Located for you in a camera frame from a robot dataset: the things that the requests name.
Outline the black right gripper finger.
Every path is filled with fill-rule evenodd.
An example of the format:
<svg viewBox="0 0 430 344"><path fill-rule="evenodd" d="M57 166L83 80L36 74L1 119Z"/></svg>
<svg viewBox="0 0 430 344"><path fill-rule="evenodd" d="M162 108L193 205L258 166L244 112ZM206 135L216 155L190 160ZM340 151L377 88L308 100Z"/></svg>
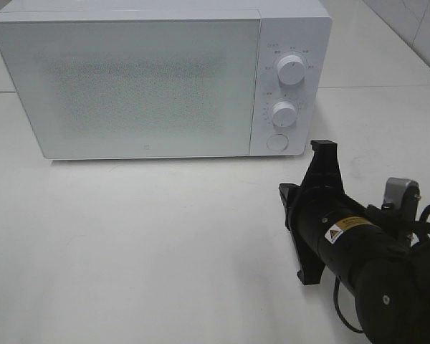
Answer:
<svg viewBox="0 0 430 344"><path fill-rule="evenodd" d="M303 285L318 285L325 264L314 253L312 247L305 242L292 220L292 214L295 210L294 201L297 198L298 191L299 186L293 183L281 183L279 185L279 194L285 210L285 226L291 234L300 265L300 269L297 271L298 279Z"/></svg>
<svg viewBox="0 0 430 344"><path fill-rule="evenodd" d="M343 195L338 144L331 140L312 140L310 144L314 154L300 185L300 193Z"/></svg>

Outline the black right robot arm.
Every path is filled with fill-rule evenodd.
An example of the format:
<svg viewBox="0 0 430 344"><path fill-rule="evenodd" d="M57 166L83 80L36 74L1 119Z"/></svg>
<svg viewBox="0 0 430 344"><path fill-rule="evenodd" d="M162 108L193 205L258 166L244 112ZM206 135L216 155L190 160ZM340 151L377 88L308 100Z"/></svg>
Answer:
<svg viewBox="0 0 430 344"><path fill-rule="evenodd" d="M329 269L372 343L430 343L430 204L419 210L418 183L390 178L383 204L363 206L344 191L337 144L311 146L302 183L279 185L297 277L317 285Z"/></svg>

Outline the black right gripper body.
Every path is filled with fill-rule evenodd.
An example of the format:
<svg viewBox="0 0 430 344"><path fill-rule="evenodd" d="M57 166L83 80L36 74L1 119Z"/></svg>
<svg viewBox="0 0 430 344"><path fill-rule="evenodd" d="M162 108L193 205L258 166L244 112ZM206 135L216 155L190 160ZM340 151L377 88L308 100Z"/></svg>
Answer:
<svg viewBox="0 0 430 344"><path fill-rule="evenodd" d="M384 226L381 209L364 207L347 195L300 193L293 224L314 253L341 282L412 281L408 249L400 233Z"/></svg>

